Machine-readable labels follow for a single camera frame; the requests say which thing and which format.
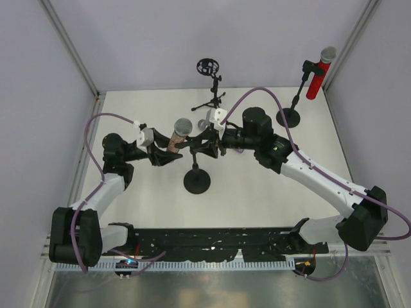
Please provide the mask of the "red glitter microphone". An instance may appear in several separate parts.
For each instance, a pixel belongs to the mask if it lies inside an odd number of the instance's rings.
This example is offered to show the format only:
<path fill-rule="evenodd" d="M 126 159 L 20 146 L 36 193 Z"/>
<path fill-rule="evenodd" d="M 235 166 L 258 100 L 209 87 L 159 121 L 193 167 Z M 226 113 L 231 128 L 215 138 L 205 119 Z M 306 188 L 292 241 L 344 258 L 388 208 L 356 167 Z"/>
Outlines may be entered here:
<path fill-rule="evenodd" d="M 321 51 L 320 60 L 315 65 L 314 77 L 306 93 L 307 99 L 313 100 L 317 97 L 331 63 L 336 57 L 337 49 L 333 46 L 328 46 Z"/>

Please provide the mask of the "purple glitter microphone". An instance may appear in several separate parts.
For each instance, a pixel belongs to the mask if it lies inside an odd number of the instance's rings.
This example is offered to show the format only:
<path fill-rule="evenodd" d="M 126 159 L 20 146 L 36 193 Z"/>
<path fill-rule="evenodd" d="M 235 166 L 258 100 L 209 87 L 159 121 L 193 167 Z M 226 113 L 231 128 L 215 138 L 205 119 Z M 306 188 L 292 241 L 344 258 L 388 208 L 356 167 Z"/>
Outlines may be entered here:
<path fill-rule="evenodd" d="M 200 131 L 204 131 L 209 126 L 209 122 L 205 119 L 201 119 L 198 121 L 197 126 Z"/>

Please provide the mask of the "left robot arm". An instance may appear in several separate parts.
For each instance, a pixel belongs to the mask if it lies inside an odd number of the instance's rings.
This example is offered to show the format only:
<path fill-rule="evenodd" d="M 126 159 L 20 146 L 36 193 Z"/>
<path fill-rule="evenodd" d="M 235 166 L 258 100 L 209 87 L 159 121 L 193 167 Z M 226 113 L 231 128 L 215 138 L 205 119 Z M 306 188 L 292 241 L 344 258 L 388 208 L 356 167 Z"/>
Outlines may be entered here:
<path fill-rule="evenodd" d="M 52 216 L 49 244 L 51 262 L 75 264 L 81 268 L 95 266 L 102 254 L 116 248 L 123 255 L 137 249 L 133 226 L 129 223 L 100 225 L 102 214 L 130 185 L 135 160 L 147 159 L 155 167 L 165 166 L 182 158 L 179 153 L 166 151 L 169 138 L 153 128 L 143 128 L 136 141 L 128 143 L 110 133 L 102 140 L 102 179 L 84 199 L 70 207 L 57 208 Z"/>

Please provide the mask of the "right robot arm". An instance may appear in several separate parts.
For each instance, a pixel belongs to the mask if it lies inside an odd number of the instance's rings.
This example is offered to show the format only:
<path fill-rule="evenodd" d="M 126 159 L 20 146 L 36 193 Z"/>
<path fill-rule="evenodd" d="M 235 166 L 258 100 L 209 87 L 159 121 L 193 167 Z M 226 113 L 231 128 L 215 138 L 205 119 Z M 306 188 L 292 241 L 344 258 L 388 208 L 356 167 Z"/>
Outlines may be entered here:
<path fill-rule="evenodd" d="M 388 221 L 387 209 L 371 202 L 386 203 L 384 190 L 376 186 L 368 190 L 316 164 L 290 140 L 274 133 L 272 120 L 262 108 L 247 108 L 241 127 L 223 127 L 219 122 L 225 114 L 210 109 L 208 127 L 188 139 L 189 147 L 213 158 L 227 149 L 252 150 L 260 165 L 302 184 L 338 211 L 328 218 L 300 220 L 290 238 L 296 252 L 307 252 L 321 242 L 342 241 L 361 252 L 370 247 Z"/>

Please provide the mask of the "silver glitter microphone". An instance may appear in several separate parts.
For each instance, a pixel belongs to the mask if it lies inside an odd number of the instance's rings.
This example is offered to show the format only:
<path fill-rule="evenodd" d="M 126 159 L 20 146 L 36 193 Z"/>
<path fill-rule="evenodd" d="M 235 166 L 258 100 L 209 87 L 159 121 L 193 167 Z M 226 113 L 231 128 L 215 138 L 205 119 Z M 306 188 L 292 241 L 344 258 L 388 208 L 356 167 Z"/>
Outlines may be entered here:
<path fill-rule="evenodd" d="M 178 153 L 179 149 L 175 147 L 176 144 L 184 142 L 186 137 L 192 132 L 193 124 L 187 118 L 180 118 L 174 124 L 174 131 L 168 143 L 167 151 L 171 153 Z"/>

